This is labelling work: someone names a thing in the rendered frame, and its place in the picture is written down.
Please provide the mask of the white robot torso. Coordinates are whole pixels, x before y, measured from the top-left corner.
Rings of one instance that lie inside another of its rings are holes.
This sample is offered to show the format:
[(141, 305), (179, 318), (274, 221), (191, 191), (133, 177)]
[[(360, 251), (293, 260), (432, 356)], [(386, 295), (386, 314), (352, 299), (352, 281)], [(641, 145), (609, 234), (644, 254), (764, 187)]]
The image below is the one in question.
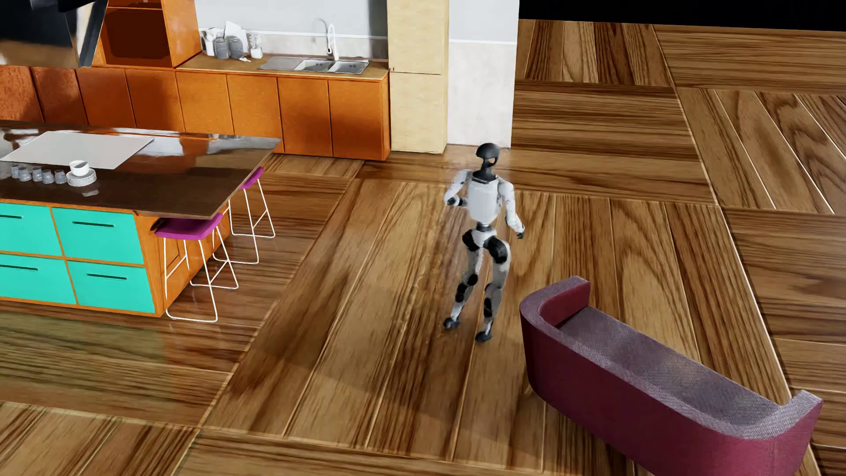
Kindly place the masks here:
[(477, 229), (488, 231), (502, 208), (502, 188), (506, 183), (492, 172), (477, 169), (466, 184), (466, 206)]

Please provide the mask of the left robot leg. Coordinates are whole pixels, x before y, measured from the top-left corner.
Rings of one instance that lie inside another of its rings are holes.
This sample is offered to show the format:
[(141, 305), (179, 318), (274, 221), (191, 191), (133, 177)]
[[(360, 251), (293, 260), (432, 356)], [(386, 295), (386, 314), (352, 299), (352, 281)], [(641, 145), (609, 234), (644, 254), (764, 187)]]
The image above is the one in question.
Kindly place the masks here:
[(492, 258), (492, 280), (484, 290), (483, 323), (481, 330), (475, 335), (477, 342), (486, 342), (492, 339), (492, 324), (502, 301), (502, 291), (511, 263), (511, 252), (507, 242), (492, 235), (486, 240), (484, 247)]

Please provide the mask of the robot leg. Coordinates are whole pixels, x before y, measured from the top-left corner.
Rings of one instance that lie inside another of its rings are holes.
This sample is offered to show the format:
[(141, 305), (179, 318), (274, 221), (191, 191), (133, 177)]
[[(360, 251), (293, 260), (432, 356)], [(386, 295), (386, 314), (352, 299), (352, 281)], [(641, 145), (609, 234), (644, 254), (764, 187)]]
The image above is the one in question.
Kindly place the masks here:
[(467, 269), (462, 273), (460, 283), (458, 284), (453, 308), (450, 312), (449, 318), (443, 322), (443, 327), (447, 330), (453, 329), (460, 325), (460, 315), (464, 305), (470, 298), (472, 291), (479, 280), (479, 272), (481, 270), (481, 260), (483, 251), (479, 243), (479, 230), (476, 228), (466, 231), (462, 235), (462, 242), (467, 248), (468, 264)]
[(511, 252), (507, 242), (492, 235), (486, 240), (484, 247), (492, 258), (492, 280), (484, 290), (483, 323), (481, 330), (475, 335), (477, 342), (486, 342), (492, 339), (492, 324), (502, 301), (502, 291), (511, 263)]

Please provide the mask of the right robot leg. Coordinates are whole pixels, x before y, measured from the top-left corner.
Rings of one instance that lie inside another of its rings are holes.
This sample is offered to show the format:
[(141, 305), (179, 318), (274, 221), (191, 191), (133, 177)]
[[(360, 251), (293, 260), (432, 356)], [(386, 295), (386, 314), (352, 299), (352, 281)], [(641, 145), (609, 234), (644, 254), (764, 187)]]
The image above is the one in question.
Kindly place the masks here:
[(462, 242), (467, 248), (468, 264), (467, 269), (462, 273), (460, 283), (458, 284), (453, 308), (450, 312), (449, 318), (443, 322), (443, 327), (447, 330), (453, 329), (460, 325), (460, 315), (464, 305), (470, 298), (472, 291), (479, 280), (479, 272), (481, 270), (481, 260), (483, 251), (479, 243), (479, 230), (476, 228), (466, 231), (462, 235)]

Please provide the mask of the tall beige cabinet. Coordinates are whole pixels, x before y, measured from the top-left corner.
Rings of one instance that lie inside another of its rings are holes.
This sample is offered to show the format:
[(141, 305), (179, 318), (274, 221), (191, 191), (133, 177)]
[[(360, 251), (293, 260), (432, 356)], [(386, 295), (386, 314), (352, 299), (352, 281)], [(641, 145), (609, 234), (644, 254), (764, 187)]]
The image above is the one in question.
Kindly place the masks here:
[(449, 0), (386, 0), (391, 147), (440, 154), (448, 135)]

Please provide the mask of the steel double sink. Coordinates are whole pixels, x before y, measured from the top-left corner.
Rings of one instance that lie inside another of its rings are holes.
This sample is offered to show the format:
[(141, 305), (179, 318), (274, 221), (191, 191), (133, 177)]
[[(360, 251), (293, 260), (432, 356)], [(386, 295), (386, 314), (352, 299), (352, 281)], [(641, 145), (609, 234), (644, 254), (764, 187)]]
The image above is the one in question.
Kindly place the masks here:
[(275, 56), (259, 66), (264, 71), (294, 71), (328, 74), (362, 74), (369, 66), (367, 59), (313, 59)]

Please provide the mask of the maroon curved sofa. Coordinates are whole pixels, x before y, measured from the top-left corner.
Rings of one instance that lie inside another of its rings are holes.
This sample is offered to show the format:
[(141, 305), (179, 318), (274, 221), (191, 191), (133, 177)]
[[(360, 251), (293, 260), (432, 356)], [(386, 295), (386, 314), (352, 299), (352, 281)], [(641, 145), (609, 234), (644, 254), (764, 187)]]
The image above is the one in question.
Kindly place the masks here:
[(654, 476), (793, 476), (823, 401), (775, 402), (589, 305), (571, 276), (519, 306), (529, 385)]

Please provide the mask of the purple bar stool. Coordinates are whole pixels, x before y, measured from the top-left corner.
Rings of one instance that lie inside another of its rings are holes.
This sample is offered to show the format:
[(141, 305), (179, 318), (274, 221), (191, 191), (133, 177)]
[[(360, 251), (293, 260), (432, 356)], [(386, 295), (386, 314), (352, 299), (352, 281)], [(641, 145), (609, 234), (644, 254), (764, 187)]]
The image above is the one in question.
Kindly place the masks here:
[[(223, 243), (223, 233), (220, 230), (220, 222), (223, 219), (223, 214), (218, 212), (211, 219), (164, 219), (162, 224), (158, 226), (154, 232), (155, 236), (161, 239), (162, 242), (162, 257), (163, 257), (163, 292), (164, 292), (164, 315), (169, 319), (189, 321), (204, 324), (216, 324), (219, 319), (219, 312), (217, 309), (217, 300), (215, 298), (215, 290), (238, 290), (238, 278), (234, 270), (234, 261), (230, 258), (226, 245)], [(182, 244), (182, 253), (179, 255), (178, 261), (171, 264), (169, 261), (169, 254), (167, 246), (170, 242), (174, 243), (174, 250), (178, 249), (178, 243)], [(193, 278), (196, 272), (191, 270), (191, 260), (189, 257), (189, 242), (196, 242), (200, 250), (200, 268), (205, 273), (206, 281), (204, 283), (195, 284)], [(219, 260), (219, 267), (214, 275), (210, 274), (207, 261), (210, 257), (214, 257), (214, 252), (221, 248), (224, 252), (225, 258)], [(233, 279), (233, 286), (223, 286), (215, 284), (215, 280), (220, 273), (229, 268)], [(187, 272), (187, 284), (194, 287), (206, 288), (211, 298), (211, 306), (213, 311), (212, 319), (192, 319), (185, 317), (174, 316), (170, 312), (170, 306), (176, 299), (176, 295), (170, 297), (170, 282), (172, 276), (184, 269)]]
[[(248, 262), (239, 262), (235, 261), (236, 264), (246, 264), (246, 265), (258, 265), (260, 263), (260, 255), (258, 250), (257, 239), (273, 239), (276, 237), (276, 230), (272, 221), (272, 217), (269, 211), (269, 207), (267, 205), (267, 200), (265, 198), (264, 190), (260, 183), (260, 178), (264, 172), (264, 167), (258, 167), (256, 171), (246, 180), (246, 182), (240, 187), (242, 190), (244, 197), (245, 197), (245, 205), (247, 211), (247, 218), (249, 222), (249, 232), (248, 233), (235, 233), (230, 232), (231, 235), (236, 236), (248, 236), (252, 239), (256, 257), (255, 259), (248, 261)], [(251, 210), (250, 210), (250, 201), (248, 197), (248, 190), (252, 186), (258, 186), (259, 194), (261, 198), (261, 202), (263, 204), (264, 210), (261, 215), (254, 217)], [(270, 234), (259, 234), (256, 232), (257, 226), (262, 222), (266, 221), (267, 224), (270, 226)]]

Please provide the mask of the orange wooden counter cabinets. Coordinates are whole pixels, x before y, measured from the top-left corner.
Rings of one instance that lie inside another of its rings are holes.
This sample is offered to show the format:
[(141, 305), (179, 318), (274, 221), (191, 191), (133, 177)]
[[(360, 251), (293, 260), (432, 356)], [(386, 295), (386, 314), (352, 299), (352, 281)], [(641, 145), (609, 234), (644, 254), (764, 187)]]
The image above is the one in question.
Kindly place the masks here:
[(262, 70), (268, 60), (198, 55), (176, 69), (0, 65), (0, 120), (261, 136), (280, 139), (280, 153), (386, 159), (385, 67)]

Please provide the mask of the white cutting board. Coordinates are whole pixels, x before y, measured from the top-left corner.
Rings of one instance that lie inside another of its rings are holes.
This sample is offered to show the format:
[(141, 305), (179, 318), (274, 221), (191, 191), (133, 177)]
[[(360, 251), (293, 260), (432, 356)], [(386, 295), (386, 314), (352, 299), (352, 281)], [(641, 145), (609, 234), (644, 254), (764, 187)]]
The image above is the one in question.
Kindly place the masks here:
[(242, 40), (245, 46), (245, 54), (247, 55), (249, 47), (246, 39), (246, 30), (231, 21), (227, 21), (224, 27), (223, 37), (227, 39), (229, 36), (237, 36)]

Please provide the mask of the kitchen island with teal drawers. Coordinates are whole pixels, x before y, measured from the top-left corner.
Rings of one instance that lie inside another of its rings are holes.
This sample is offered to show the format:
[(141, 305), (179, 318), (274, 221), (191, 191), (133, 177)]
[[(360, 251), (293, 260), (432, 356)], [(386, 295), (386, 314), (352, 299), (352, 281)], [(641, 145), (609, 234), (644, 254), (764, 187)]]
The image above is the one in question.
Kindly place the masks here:
[[(164, 315), (156, 228), (164, 219), (220, 212), (226, 245), (233, 196), (278, 144), (256, 136), (0, 120), (0, 301)], [(68, 174), (74, 160), (96, 170), (94, 184), (45, 185), (10, 175), (11, 164)], [(204, 283), (199, 247), (188, 246), (193, 282)], [(172, 276), (171, 298), (190, 286), (187, 280), (184, 269)]]

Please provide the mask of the black range hood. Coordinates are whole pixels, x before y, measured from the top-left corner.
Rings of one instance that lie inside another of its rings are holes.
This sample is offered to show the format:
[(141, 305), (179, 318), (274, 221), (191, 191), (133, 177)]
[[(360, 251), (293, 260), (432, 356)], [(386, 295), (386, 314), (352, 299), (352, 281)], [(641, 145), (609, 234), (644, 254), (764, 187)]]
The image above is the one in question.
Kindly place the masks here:
[(108, 0), (0, 0), (0, 65), (93, 63)]

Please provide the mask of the orange wooden wall cabinet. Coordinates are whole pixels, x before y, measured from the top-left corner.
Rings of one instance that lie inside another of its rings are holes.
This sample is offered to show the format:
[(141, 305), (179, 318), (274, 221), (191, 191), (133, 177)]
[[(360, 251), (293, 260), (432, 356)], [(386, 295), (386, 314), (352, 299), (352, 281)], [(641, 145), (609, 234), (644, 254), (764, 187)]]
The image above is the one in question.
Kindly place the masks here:
[(108, 0), (92, 64), (174, 69), (200, 51), (195, 0)]

